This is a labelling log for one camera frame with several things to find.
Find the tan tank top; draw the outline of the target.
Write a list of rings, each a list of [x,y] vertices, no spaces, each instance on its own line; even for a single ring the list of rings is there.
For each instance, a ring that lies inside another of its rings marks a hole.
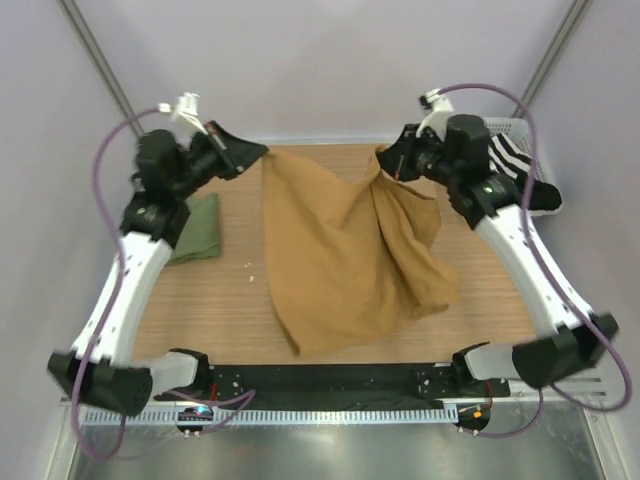
[[[432,251],[434,196],[375,157],[355,182],[282,150],[261,165],[269,293],[295,355],[376,341],[458,301],[455,269]]]

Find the green tank top blue trim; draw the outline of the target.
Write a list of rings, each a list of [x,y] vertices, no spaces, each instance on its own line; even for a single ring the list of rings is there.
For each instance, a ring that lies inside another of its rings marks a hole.
[[[219,195],[210,193],[205,196],[192,196],[186,204],[190,215],[167,262],[168,265],[221,255]]]

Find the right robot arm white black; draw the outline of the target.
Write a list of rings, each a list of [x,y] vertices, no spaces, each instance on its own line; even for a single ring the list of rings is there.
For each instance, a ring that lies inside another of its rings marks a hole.
[[[430,114],[407,124],[378,153],[383,170],[400,181],[424,177],[445,187],[453,209],[498,257],[534,324],[533,340],[477,344],[458,354],[452,387],[472,396],[487,379],[514,377],[544,389],[591,370],[619,331],[572,287],[522,208],[524,180],[493,164],[496,137],[469,114]]]

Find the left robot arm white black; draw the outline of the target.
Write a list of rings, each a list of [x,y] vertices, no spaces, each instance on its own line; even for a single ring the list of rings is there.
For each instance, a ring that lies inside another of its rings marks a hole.
[[[192,400],[210,392],[205,354],[175,348],[134,366],[133,343],[153,287],[190,216],[187,199],[214,178],[237,178],[267,151],[214,121],[196,132],[187,147],[164,129],[139,139],[134,194],[115,233],[118,250],[108,279],[71,349],[53,352],[47,364],[70,399],[134,417],[152,397],[174,388]]]

